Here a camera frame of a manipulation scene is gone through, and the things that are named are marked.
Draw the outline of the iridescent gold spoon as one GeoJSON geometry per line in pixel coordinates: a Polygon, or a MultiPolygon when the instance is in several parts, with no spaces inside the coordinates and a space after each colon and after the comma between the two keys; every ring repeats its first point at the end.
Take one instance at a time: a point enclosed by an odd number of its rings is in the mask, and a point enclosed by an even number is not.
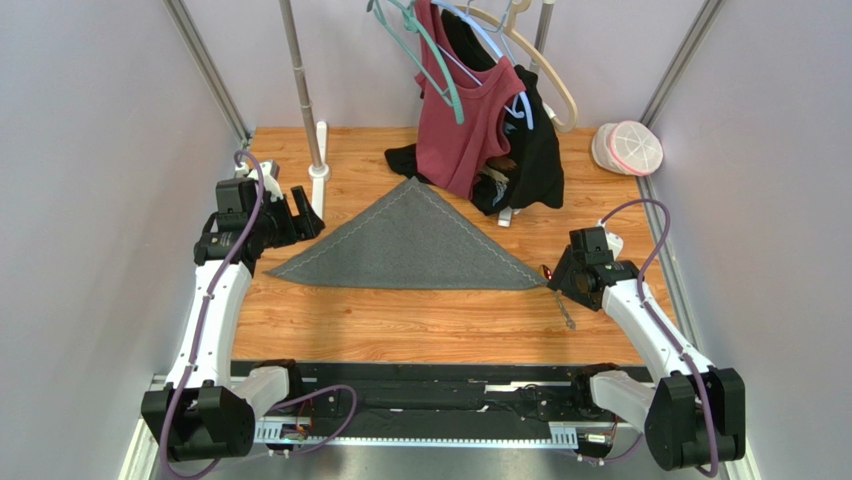
{"type": "Polygon", "coordinates": [[[540,264],[539,267],[538,267],[538,271],[542,275],[542,277],[546,280],[546,287],[550,290],[552,296],[554,297],[555,302],[558,306],[558,309],[559,309],[559,311],[560,311],[560,313],[561,313],[561,315],[564,319],[566,327],[571,331],[575,331],[576,328],[577,328],[576,322],[574,321],[574,319],[571,317],[570,313],[568,312],[568,310],[567,310],[567,308],[566,308],[566,306],[565,306],[565,304],[564,304],[564,302],[561,298],[560,293],[557,290],[554,290],[554,289],[549,287],[549,282],[553,279],[552,269],[545,264],[540,264]]]}

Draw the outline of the grey cloth napkin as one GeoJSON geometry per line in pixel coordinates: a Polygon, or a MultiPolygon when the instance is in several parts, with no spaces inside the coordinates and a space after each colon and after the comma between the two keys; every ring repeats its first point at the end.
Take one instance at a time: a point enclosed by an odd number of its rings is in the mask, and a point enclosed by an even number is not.
{"type": "Polygon", "coordinates": [[[516,291],[545,282],[416,179],[267,273],[310,286],[394,290],[516,291]]]}

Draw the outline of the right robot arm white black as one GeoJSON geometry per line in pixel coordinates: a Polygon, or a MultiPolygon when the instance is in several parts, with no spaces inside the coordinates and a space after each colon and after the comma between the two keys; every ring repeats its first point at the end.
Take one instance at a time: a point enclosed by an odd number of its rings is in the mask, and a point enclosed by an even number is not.
{"type": "Polygon", "coordinates": [[[665,471],[714,467],[746,453],[746,388],[733,368],[718,368],[673,326],[639,277],[619,260],[602,226],[573,230],[547,286],[627,335],[652,383],[614,364],[576,370],[581,410],[608,411],[635,427],[665,471]]]}

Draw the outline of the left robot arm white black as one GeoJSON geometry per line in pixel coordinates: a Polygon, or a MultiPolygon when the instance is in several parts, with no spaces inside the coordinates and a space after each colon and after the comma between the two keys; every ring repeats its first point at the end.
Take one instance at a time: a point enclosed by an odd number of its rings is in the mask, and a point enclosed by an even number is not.
{"type": "Polygon", "coordinates": [[[216,210],[193,247],[195,287],[187,329],[164,387],[144,394],[141,416],[166,462],[243,457],[257,422],[296,382],[291,360],[263,361],[239,384],[231,360],[239,312],[267,249],[316,238],[324,229],[300,186],[258,194],[255,180],[216,186],[216,210]]]}

